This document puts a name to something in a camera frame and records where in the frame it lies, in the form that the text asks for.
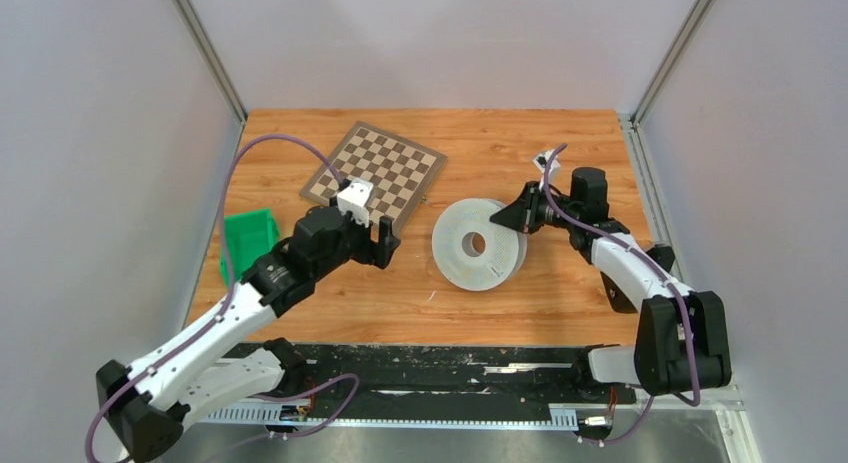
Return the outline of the white perforated filament spool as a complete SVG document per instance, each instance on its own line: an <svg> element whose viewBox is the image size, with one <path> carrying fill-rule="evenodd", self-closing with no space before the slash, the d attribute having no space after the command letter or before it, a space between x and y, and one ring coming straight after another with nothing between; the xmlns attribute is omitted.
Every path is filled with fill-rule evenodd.
<svg viewBox="0 0 848 463"><path fill-rule="evenodd" d="M506 205L498 200L468 198L448 206L431 238L441 274L467 291L488 291L512 278L527 254L527 236L492 223Z"/></svg>

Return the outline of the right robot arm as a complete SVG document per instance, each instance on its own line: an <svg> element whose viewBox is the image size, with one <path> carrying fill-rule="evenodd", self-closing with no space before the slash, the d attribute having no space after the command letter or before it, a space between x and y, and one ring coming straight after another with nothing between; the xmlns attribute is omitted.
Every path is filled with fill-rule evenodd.
<svg viewBox="0 0 848 463"><path fill-rule="evenodd" d="M732 377L723 302L716 293L695 291L670 274L671 247L641 249L629 230L610 217L607 193L603 170L579 167L572 172L569 193L530 181L490 220L526 235L544 226L566 230L572 248L599 271L612 309L639 316L634 345L581 351L570 375L577 396L596 400L612 383L621 383L696 406L702 390L724 387Z"/></svg>

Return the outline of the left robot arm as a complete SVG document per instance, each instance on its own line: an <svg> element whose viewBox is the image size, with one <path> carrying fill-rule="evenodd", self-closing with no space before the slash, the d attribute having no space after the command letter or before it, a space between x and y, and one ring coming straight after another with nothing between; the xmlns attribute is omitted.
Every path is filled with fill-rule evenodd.
<svg viewBox="0 0 848 463"><path fill-rule="evenodd" d="M129 460L150 462L221 406L273 390L282 397L297 395L305 369L290 359L259 367L273 357L270 347L239 367L211 366L245 336L312 296L316 284L338 267L355 261L384 269L399 244L389 217L359 223L336 206L311 208L201 318L127 365L105 363L95 375L97 417L108 421Z"/></svg>

